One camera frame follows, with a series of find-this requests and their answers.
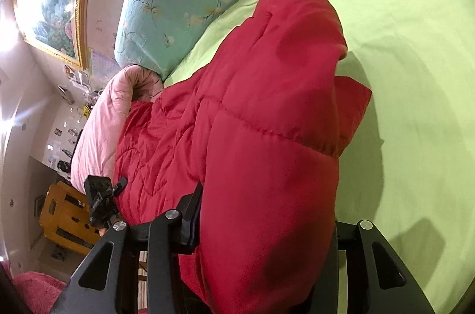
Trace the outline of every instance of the white wall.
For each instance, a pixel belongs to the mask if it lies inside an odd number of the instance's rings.
[[[69,150],[71,153],[74,150],[74,145],[71,144],[71,141],[76,141],[77,137],[68,133],[69,129],[76,129],[77,133],[84,127],[86,124],[86,117],[81,114],[82,106],[85,101],[76,102],[73,105],[69,105],[67,102],[62,100],[60,105],[56,109],[54,120],[51,122],[52,115],[44,114],[40,122],[41,133],[38,133],[37,136],[41,136],[41,141],[35,141],[32,150],[32,156],[37,160],[41,161],[45,165],[50,165],[48,159],[52,156],[52,152],[47,149],[47,145],[51,145],[53,141],[57,141],[61,144],[59,151],[59,160],[71,162],[71,158],[68,157],[63,149]],[[61,136],[55,134],[55,130],[61,130]]]
[[[11,1],[6,2],[5,9],[7,18],[14,20]],[[34,141],[45,139],[35,137],[43,112],[61,98],[53,91],[24,42],[18,42],[10,51],[0,52],[0,68],[8,77],[0,85],[1,119],[15,118],[17,124],[2,140],[0,236],[3,236],[12,271],[18,274],[30,270],[34,264],[28,226],[30,151]]]

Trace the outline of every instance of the pink towel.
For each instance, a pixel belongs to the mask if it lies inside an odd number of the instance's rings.
[[[10,263],[1,262],[10,279]],[[49,314],[59,295],[66,287],[49,275],[27,272],[13,278],[13,285],[20,298],[34,314]],[[147,309],[139,310],[138,314],[147,314]]]

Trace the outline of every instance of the wooden furniture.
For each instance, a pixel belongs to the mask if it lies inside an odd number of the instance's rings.
[[[86,196],[62,182],[49,187],[39,223],[48,239],[83,255],[101,238],[89,225]]]

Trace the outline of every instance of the bed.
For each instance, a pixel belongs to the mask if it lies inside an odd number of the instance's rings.
[[[471,294],[461,298],[475,275],[475,2],[329,1],[349,48],[337,73],[373,91],[341,158],[337,218],[373,220],[437,313],[457,303],[454,313],[467,309]],[[256,2],[240,0],[211,23],[165,87],[206,65]]]

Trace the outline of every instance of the black bracket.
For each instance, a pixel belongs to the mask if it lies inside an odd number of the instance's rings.
[[[393,247],[373,223],[362,220],[357,225],[336,223],[327,259],[311,293],[310,314],[337,313],[339,250],[346,252],[348,314],[435,313]]]
[[[116,186],[112,186],[112,181],[107,177],[87,176],[84,182],[86,200],[89,204],[89,223],[95,227],[105,226],[109,228],[119,210],[115,205],[116,198],[127,185],[127,179],[121,178]]]
[[[136,314],[139,252],[148,250],[149,314],[185,314],[178,254],[199,244],[201,183],[151,223],[116,221],[60,294],[51,314]]]

